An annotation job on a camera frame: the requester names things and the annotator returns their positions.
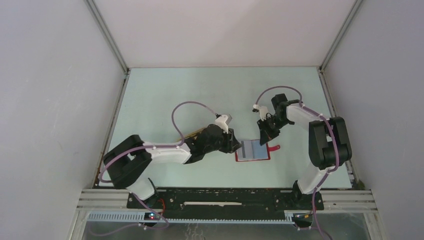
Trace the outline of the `silver card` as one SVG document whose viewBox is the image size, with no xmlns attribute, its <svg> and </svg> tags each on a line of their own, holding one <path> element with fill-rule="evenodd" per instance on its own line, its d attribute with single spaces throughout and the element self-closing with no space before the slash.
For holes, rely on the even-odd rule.
<svg viewBox="0 0 424 240">
<path fill-rule="evenodd" d="M 242 140 L 241 148 L 237 152 L 239 161 L 250 161 L 254 157 L 253 151 L 253 141 L 252 140 Z"/>
</svg>

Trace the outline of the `red leather card holder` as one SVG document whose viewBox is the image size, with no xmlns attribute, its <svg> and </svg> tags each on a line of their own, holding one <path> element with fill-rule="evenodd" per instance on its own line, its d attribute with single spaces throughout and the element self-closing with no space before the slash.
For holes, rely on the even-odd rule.
<svg viewBox="0 0 424 240">
<path fill-rule="evenodd" d="M 236 162 L 242 163 L 242 162 L 268 161 L 271 159 L 271 152 L 278 151 L 281 148 L 280 145 L 269 146 L 268 143 L 266 143 L 265 145 L 260 145 L 259 139 L 255 139 L 251 141 L 252 141 L 252 148 L 253 148 L 253 155 L 254 155 L 253 159 L 248 161 L 240 161 L 238 159 L 238 150 L 240 149 L 239 148 L 235 152 Z"/>
</svg>

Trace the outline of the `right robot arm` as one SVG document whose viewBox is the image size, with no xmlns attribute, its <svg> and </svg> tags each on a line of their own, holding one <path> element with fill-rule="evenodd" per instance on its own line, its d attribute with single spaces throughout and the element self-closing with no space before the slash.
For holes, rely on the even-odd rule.
<svg viewBox="0 0 424 240">
<path fill-rule="evenodd" d="M 299 99 L 288 100 L 284 93 L 271 99 L 274 113 L 266 106 L 254 104 L 253 111 L 259 113 L 256 122 L 259 139 L 241 140 L 235 152 L 236 162 L 269 160 L 270 153 L 279 149 L 268 143 L 277 138 L 287 125 L 297 125 L 308 133 L 308 155 L 310 164 L 306 172 L 293 184 L 291 204 L 304 209 L 311 202 L 311 194 L 321 189 L 322 182 L 352 158 L 352 149 L 345 120 L 342 117 L 325 117 L 306 107 Z"/>
</svg>

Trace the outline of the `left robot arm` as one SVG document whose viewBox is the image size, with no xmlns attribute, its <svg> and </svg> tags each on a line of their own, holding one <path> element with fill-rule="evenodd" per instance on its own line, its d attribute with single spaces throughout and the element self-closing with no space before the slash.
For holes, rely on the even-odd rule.
<svg viewBox="0 0 424 240">
<path fill-rule="evenodd" d="M 133 134 L 103 157 L 101 173 L 109 175 L 108 182 L 116 189 L 127 189 L 145 208 L 153 208 L 158 202 L 158 191 L 153 181 L 143 176 L 148 166 L 193 164 L 211 152 L 232 154 L 241 146 L 232 128 L 225 132 L 216 124 L 185 137 L 182 145 L 144 142 L 139 135 Z"/>
</svg>

